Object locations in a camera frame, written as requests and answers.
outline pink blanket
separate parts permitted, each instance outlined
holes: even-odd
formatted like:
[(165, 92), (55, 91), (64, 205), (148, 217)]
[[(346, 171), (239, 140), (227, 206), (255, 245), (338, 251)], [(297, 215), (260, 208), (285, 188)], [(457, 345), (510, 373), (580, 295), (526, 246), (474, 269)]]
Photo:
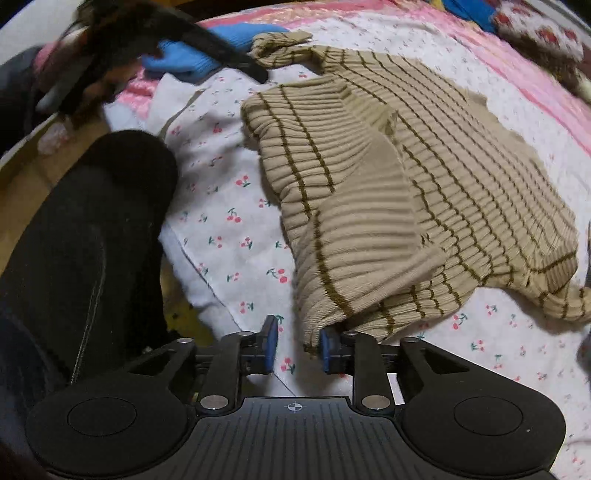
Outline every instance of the pink blanket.
[[(515, 85), (532, 103), (558, 121), (579, 145), (591, 155), (591, 110), (580, 99), (565, 90), (555, 78), (534, 63), (523, 58), (511, 46), (495, 35), (485, 33), (469, 22), (441, 12), (423, 2), (413, 0), (354, 0), (350, 2), (311, 2), (260, 7), (224, 15), (201, 22), (205, 27), (237, 22), (274, 23), (297, 28), (328, 17), (347, 17), (362, 11), (412, 18), (435, 25), (468, 48), (480, 61)], [(141, 70), (118, 96), (145, 118), (157, 80), (144, 78)]]

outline striped sweater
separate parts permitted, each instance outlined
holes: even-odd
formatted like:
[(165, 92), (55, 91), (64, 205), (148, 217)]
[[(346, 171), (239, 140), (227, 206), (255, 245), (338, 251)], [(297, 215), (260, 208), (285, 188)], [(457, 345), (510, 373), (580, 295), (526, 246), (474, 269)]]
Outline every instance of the striped sweater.
[(485, 98), (425, 65), (259, 35), (267, 67), (324, 73), (248, 99), (242, 116), (281, 201), (304, 343), (346, 322), (382, 339), (460, 308), (478, 286), (587, 321), (574, 215)]

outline round pad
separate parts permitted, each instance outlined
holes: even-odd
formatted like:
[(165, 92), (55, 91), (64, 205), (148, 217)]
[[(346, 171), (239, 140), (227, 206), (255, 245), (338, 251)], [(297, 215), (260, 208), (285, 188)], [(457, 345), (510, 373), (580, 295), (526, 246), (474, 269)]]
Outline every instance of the round pad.
[(468, 398), (454, 412), (460, 426), (478, 435), (506, 435), (523, 421), (521, 410), (510, 401), (495, 397)]
[(149, 468), (181, 443), (185, 406), (154, 377), (122, 374), (70, 387), (27, 419), (31, 449), (63, 476), (121, 476)]
[(463, 476), (522, 476), (552, 464), (566, 429), (552, 401), (502, 377), (463, 385), (437, 382), (407, 403), (402, 428), (417, 451)]
[(76, 405), (68, 415), (75, 431), (91, 437), (104, 437), (129, 427), (137, 416), (132, 403), (120, 398), (91, 398)]

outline white fabric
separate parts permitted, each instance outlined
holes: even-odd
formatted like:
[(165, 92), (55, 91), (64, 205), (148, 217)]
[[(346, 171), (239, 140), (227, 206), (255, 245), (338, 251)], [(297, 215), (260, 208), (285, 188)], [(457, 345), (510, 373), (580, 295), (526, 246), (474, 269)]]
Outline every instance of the white fabric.
[[(553, 118), (432, 25), (360, 14), (318, 21), (305, 30), (314, 34), (317, 44), (420, 59), (458, 85), (487, 96), (488, 108), (501, 123), (537, 149), (560, 194), (576, 212), (581, 245), (576, 278), (584, 279), (591, 158)], [(271, 72), (271, 85), (313, 75), (302, 66), (288, 66)], [(258, 154), (244, 145), (240, 103), (271, 85), (256, 85), (238, 72), (222, 70), (199, 86), (203, 94), (170, 125), (166, 136), (181, 175), (167, 221), (176, 244), (193, 265), (193, 279), (199, 275), (204, 280), (200, 284), (185, 280), (188, 294), (211, 289), (245, 330), (257, 330), (267, 314), (280, 316), (275, 373), (290, 391), (349, 394), (350, 378), (323, 375), (318, 361), (301, 348), (292, 300), (293, 258), (284, 248), (280, 213), (276, 200), (266, 193)], [(161, 127), (196, 88), (171, 78), (162, 81), (148, 127), (152, 131)], [(216, 321), (201, 318), (206, 323)], [(567, 421), (566, 442), (553, 472), (560, 479), (591, 476), (586, 463), (591, 462), (588, 327), (546, 319), (502, 290), (479, 288), (454, 316), (433, 325), (419, 323), (404, 334), (418, 335), (549, 396)]]

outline blue cloth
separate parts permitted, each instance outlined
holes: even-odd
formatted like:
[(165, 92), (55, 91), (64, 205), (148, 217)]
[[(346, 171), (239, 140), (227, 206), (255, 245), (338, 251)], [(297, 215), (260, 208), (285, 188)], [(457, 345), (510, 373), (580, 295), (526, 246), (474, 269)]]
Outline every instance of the blue cloth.
[[(288, 31), (279, 25), (249, 23), (218, 25), (208, 30), (243, 52), (251, 49), (252, 40), (259, 33)], [(163, 58), (142, 57), (148, 76), (161, 77), (164, 73), (171, 73), (182, 82), (196, 83), (220, 67), (215, 60), (182, 42), (162, 41), (159, 47), (164, 53)]]
[(472, 20), (486, 32), (495, 32), (491, 23), (491, 16), (495, 13), (492, 8), (483, 0), (443, 0), (445, 10), (451, 12), (464, 20)]

